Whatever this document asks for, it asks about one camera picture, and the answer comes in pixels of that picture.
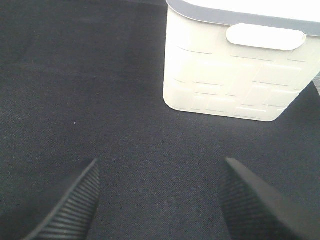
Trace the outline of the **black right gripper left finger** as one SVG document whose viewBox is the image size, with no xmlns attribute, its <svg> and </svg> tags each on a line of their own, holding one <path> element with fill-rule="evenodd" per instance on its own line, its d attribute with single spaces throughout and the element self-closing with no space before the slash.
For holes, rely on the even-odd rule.
<svg viewBox="0 0 320 240">
<path fill-rule="evenodd" d="M 99 160 L 86 159 L 28 205 L 24 240 L 85 240 L 101 192 Z"/>
</svg>

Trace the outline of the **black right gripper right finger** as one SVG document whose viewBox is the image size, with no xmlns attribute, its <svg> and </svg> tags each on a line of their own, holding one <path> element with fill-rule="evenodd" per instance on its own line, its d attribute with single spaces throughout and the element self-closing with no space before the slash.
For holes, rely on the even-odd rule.
<svg viewBox="0 0 320 240">
<path fill-rule="evenodd" d="M 245 165 L 226 158 L 219 201 L 233 240 L 318 240 L 320 215 L 280 193 Z"/>
</svg>

